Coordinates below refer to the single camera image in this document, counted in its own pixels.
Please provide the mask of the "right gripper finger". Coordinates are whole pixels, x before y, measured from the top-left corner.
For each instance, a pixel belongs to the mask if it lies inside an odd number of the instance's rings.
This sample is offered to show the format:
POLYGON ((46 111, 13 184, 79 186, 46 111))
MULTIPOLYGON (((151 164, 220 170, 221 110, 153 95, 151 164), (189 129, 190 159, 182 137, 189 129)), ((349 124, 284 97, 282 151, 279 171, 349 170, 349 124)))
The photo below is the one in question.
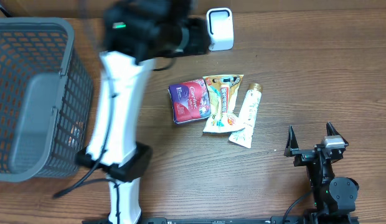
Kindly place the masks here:
POLYGON ((297 142, 293 127, 292 125, 290 125, 288 130, 288 140, 286 143, 284 156, 292 157, 295 155, 295 151, 297 150, 298 150, 298 142, 297 142))
POLYGON ((326 131, 327 136, 338 136, 344 141, 345 146, 349 145, 348 141, 341 134, 339 134, 339 132, 335 129, 330 121, 326 123, 326 131))

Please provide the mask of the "white cosmetic tube gold cap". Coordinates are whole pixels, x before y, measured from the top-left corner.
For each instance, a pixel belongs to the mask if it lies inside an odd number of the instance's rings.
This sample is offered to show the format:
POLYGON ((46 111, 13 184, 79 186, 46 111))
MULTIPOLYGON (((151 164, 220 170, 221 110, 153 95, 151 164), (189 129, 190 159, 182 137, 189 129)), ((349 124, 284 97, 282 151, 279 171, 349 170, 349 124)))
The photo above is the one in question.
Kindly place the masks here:
POLYGON ((238 116, 244 128, 233 132, 228 139, 229 141, 248 149, 251 148, 262 91, 263 87, 259 83, 249 85, 238 116))

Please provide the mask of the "yellow snack bag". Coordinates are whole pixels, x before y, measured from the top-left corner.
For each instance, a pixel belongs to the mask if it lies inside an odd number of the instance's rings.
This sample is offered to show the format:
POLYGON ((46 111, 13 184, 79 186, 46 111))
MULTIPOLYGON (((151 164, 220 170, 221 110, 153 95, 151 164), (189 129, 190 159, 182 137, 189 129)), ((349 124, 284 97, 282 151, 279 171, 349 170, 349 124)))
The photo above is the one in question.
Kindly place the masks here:
POLYGON ((203 132, 222 134, 243 130, 243 123, 233 112, 243 75, 211 75, 203 79, 211 110, 203 132))

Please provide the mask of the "red purple Carefree pack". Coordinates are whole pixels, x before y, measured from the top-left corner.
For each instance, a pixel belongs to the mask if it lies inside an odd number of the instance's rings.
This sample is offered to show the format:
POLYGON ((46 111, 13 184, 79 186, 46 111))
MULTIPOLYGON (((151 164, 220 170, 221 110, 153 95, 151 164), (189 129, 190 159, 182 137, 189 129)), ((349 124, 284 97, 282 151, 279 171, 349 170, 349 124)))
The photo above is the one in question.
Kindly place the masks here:
POLYGON ((169 85, 176 124, 206 119, 211 114, 209 94, 202 78, 169 85))

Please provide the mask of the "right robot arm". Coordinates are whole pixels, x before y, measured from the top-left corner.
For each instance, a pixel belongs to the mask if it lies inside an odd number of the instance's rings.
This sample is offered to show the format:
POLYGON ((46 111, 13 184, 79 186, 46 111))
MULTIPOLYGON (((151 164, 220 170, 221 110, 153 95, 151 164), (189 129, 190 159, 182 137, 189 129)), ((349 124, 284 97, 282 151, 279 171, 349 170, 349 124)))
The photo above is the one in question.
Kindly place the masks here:
POLYGON ((294 158, 294 166, 305 166, 311 190, 294 201, 281 219, 281 223, 358 224, 355 211, 359 184, 352 178, 337 177, 333 163, 343 159, 349 143, 334 128, 326 124, 327 135, 312 149, 300 149, 293 130, 288 130, 284 156, 294 158), (292 209, 306 197, 312 195, 314 209, 307 209, 302 216, 290 216, 292 209))

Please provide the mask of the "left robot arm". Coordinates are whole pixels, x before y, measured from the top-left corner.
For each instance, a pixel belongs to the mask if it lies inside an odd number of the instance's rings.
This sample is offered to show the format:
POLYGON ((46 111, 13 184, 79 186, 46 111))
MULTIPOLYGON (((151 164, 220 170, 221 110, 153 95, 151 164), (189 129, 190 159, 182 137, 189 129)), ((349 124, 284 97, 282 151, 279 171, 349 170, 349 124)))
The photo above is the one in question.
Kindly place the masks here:
POLYGON ((157 58, 204 55, 210 37, 194 3, 180 0, 117 1, 103 14, 100 96, 95 127, 76 162, 102 170, 110 190, 107 223, 138 223, 139 181, 153 151, 136 140, 141 102, 157 58))

